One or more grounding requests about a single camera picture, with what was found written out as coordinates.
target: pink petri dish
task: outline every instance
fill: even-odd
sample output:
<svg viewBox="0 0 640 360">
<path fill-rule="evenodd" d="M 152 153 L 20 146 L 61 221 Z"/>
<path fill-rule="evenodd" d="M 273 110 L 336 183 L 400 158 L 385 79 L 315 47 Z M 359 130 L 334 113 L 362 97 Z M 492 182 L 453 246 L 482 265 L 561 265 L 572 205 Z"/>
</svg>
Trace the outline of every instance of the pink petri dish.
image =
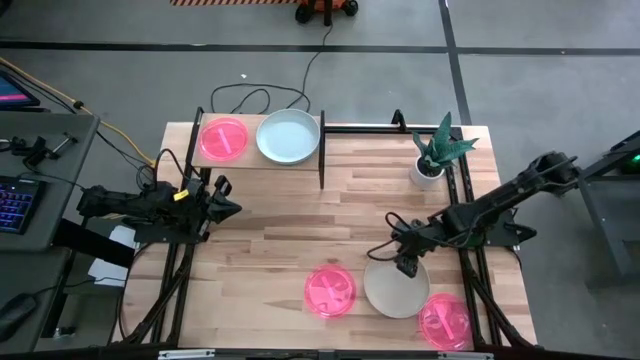
<svg viewBox="0 0 640 360">
<path fill-rule="evenodd" d="M 356 301 L 353 276 L 337 265 L 323 265 L 307 277 L 304 300 L 309 310 L 325 317 L 339 317 L 351 310 Z"/>
<path fill-rule="evenodd" d="M 458 297 L 447 293 L 432 295 L 418 318 L 425 338 L 438 350 L 471 348 L 469 311 Z"/>
<path fill-rule="evenodd" d="M 249 143 L 249 131 L 238 119 L 209 122 L 200 133 L 200 152 L 213 161 L 229 161 L 242 155 Z"/>
</svg>

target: rgb keyboard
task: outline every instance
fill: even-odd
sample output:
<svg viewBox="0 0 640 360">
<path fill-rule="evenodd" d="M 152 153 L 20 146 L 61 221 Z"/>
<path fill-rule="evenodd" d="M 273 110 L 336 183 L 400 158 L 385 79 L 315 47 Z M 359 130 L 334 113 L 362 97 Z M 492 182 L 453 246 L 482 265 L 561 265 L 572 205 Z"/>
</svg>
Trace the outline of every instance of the rgb keyboard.
<svg viewBox="0 0 640 360">
<path fill-rule="evenodd" d="M 0 176 L 0 232 L 24 234 L 44 183 Z"/>
</svg>

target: wooden table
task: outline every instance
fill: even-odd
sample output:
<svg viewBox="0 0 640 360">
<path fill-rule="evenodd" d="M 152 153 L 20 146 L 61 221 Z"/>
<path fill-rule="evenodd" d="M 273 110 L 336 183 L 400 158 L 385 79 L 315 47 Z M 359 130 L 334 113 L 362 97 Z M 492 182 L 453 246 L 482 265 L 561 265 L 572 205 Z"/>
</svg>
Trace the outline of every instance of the wooden table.
<svg viewBox="0 0 640 360">
<path fill-rule="evenodd" d="M 168 123 L 163 147 L 184 161 L 191 123 Z M 487 127 L 463 127 L 478 137 L 468 154 L 473 189 L 479 197 L 500 184 Z M 211 228 L 196 247 L 185 306 L 181 347 L 331 348 L 429 350 L 416 317 L 389 319 L 368 303 L 363 288 L 365 252 L 389 239 L 383 216 L 426 217 L 448 206 L 444 181 L 428 191 L 409 180 L 417 150 L 409 135 L 328 134 L 326 183 L 318 189 L 309 171 L 214 169 L 233 185 L 229 199 L 244 210 Z M 180 175 L 164 158 L 159 178 L 176 186 Z M 125 325 L 131 329 L 155 301 L 167 246 L 151 246 L 135 264 L 125 293 Z M 513 254 L 486 249 L 494 298 L 520 333 L 535 343 L 527 296 Z M 453 249 L 438 248 L 423 259 L 431 291 L 464 299 L 460 263 Z M 321 319 L 304 305 L 303 285 L 318 265 L 349 269 L 358 293 L 352 311 Z M 481 301 L 480 320 L 489 339 Z"/>
</svg>

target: white plant pot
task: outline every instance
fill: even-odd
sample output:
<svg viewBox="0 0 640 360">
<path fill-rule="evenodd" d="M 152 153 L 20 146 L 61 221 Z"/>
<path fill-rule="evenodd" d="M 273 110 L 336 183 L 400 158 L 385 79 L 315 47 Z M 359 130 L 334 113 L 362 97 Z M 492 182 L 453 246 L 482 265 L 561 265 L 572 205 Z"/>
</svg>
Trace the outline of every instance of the white plant pot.
<svg viewBox="0 0 640 360">
<path fill-rule="evenodd" d="M 420 170 L 418 170 L 419 159 L 420 157 L 417 157 L 416 161 L 413 162 L 413 166 L 411 167 L 411 170 L 409 170 L 409 178 L 411 179 L 411 181 L 413 181 L 414 184 L 416 184 L 417 187 L 421 189 L 428 189 L 432 186 L 435 180 L 442 177 L 442 174 L 444 174 L 444 169 L 442 169 L 442 171 L 440 171 L 440 174 L 436 176 L 427 176 L 421 173 Z"/>
</svg>

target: gray floor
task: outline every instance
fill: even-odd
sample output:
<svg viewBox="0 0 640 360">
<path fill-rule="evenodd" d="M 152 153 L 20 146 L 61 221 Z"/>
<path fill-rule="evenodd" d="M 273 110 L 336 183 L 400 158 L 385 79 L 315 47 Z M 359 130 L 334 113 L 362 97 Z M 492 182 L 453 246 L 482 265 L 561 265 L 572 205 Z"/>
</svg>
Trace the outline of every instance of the gray floor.
<svg viewBox="0 0 640 360">
<path fill-rule="evenodd" d="M 459 46 L 638 47 L 640 3 L 633 0 L 449 0 Z M 330 45 L 445 45 L 436 0 L 361 0 L 355 18 L 336 16 Z M 4 39 L 148 41 L 218 44 L 319 44 L 316 19 L 293 21 L 291 5 L 174 8 L 151 0 L 31 0 L 0 18 Z M 155 153 L 168 121 L 209 109 L 217 86 L 245 81 L 301 87 L 310 53 L 133 53 L 0 50 L 25 70 L 82 99 L 103 119 Z M 474 125 L 490 127 L 500 175 L 515 176 L 555 149 L 586 166 L 638 130 L 638 57 L 461 56 Z M 216 98 L 229 111 L 243 92 Z M 408 121 L 459 123 L 446 54 L 322 54 L 309 74 L 311 112 L 330 121 L 386 122 L 401 108 Z M 292 95 L 273 93 L 272 110 Z M 264 99 L 246 106 L 251 113 Z M 110 136 L 118 145 L 125 144 Z M 110 171 L 106 176 L 105 167 Z M 135 189 L 135 170 L 95 142 L 83 185 Z M 68 216 L 74 218 L 73 208 Z M 555 350 L 640 357 L 640 290 L 590 292 L 585 281 L 610 264 L 577 192 L 540 195 L 519 222 L 538 229 L 522 248 L 524 278 L 541 345 Z"/>
</svg>

